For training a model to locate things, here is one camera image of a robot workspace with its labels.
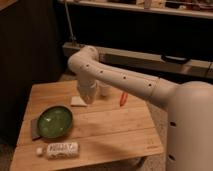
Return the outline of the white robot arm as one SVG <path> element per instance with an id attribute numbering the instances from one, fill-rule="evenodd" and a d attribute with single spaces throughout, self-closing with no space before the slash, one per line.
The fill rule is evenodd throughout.
<path id="1" fill-rule="evenodd" d="M 213 171 L 213 85 L 178 84 L 163 78 L 108 66 L 99 52 L 85 46 L 72 54 L 68 68 L 87 104 L 99 81 L 146 100 L 168 113 L 166 171 Z"/>

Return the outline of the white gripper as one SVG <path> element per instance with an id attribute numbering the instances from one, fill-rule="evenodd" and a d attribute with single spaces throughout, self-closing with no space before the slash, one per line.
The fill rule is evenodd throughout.
<path id="1" fill-rule="evenodd" d="M 86 104 L 92 104 L 95 100 L 97 82 L 92 80 L 89 82 L 79 81 L 77 84 L 78 92 Z"/>

